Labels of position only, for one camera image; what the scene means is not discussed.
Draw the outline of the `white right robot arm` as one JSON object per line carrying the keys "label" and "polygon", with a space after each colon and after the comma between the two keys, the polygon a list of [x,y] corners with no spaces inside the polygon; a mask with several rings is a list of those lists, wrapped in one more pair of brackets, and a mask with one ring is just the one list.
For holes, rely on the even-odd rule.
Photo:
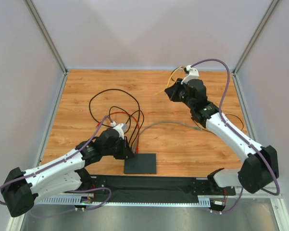
{"label": "white right robot arm", "polygon": [[221,110],[207,99],[206,87],[202,80],[191,79],[185,82],[179,78],[165,93],[173,102],[182,102],[189,109],[194,121],[218,136],[230,147],[242,162],[240,169],[224,169],[210,174],[217,186],[242,187],[250,193],[264,190],[271,182],[275,183],[279,195],[280,187],[277,153],[271,145],[264,147],[234,126]]}

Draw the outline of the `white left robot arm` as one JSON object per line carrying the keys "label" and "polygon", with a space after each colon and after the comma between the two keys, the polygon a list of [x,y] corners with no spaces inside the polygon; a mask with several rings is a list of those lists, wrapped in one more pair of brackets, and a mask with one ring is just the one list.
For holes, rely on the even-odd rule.
{"label": "white left robot arm", "polygon": [[123,131],[109,128],[44,165],[24,171],[14,168],[0,186],[1,204],[7,206],[14,218],[28,212],[45,198],[64,192],[91,190],[94,182],[86,167],[104,156],[119,160],[135,156]]}

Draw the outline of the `black network switch box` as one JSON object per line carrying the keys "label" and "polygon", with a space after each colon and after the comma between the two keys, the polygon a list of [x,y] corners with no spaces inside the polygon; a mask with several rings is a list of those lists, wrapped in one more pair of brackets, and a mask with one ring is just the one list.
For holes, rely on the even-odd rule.
{"label": "black network switch box", "polygon": [[156,174],[156,154],[135,154],[133,158],[126,159],[124,174]]}

